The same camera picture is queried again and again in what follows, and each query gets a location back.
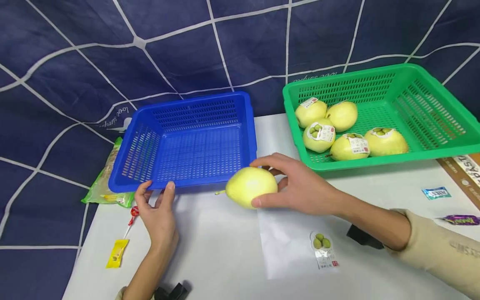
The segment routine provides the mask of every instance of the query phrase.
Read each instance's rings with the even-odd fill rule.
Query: white table
[[[255,127],[257,156],[280,152],[298,158],[285,114],[255,118]],[[432,218],[478,212],[434,160],[331,172],[324,177],[337,188],[385,208],[408,208]],[[452,198],[428,201],[422,189],[439,186],[445,186]],[[188,280],[193,287],[189,300],[467,299],[385,251],[350,240],[345,236],[350,224],[343,220],[332,224],[335,239],[342,243],[340,273],[267,280],[256,211],[205,190],[182,193],[176,203],[180,242],[163,281],[175,285]],[[123,236],[129,218],[129,210],[120,206],[98,207],[63,299],[114,299],[129,283],[150,245],[140,218],[130,231],[122,267],[105,269],[113,243]],[[456,227],[455,231],[480,240],[478,228]]]

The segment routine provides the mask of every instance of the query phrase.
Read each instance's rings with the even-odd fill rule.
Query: red lollipop
[[[132,209],[130,210],[130,215],[132,215],[132,218],[130,219],[130,222],[128,222],[127,232],[125,232],[125,235],[123,236],[123,239],[125,239],[127,237],[127,234],[130,231],[130,227],[133,225],[133,221],[135,220],[135,218],[139,214],[140,214],[140,212],[138,211],[138,206],[135,205],[134,207],[132,207]]]

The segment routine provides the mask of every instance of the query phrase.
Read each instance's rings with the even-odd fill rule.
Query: black object
[[[347,232],[347,236],[363,246],[370,246],[375,249],[384,248],[384,245],[379,240],[366,233],[365,231],[359,229],[355,225],[350,226],[350,229]]]
[[[170,292],[161,287],[158,287],[154,293],[155,300],[185,300],[187,298],[189,290],[187,290],[182,284],[178,283],[177,286]]]

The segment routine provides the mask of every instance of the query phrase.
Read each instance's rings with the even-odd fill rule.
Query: human hand
[[[274,176],[287,176],[278,183],[279,192],[256,197],[252,200],[253,207],[286,207],[309,215],[336,215],[340,213],[340,200],[349,196],[334,188],[304,163],[280,153],[260,157],[250,166],[262,166]]]
[[[140,218],[150,235],[150,248],[174,251],[178,243],[178,232],[175,227],[175,217],[172,212],[172,203],[175,198],[175,184],[170,181],[158,196],[155,206],[148,204],[152,191],[147,191],[152,184],[149,180],[140,184],[135,192]]]

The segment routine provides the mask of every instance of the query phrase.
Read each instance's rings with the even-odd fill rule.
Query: beige sleeve
[[[127,287],[121,288],[121,290],[117,294],[117,297],[115,298],[115,300],[122,300],[123,299],[123,292],[125,291],[126,288]]]
[[[407,247],[388,252],[434,275],[473,300],[480,300],[480,242],[438,226],[408,210],[395,209],[412,226]]]

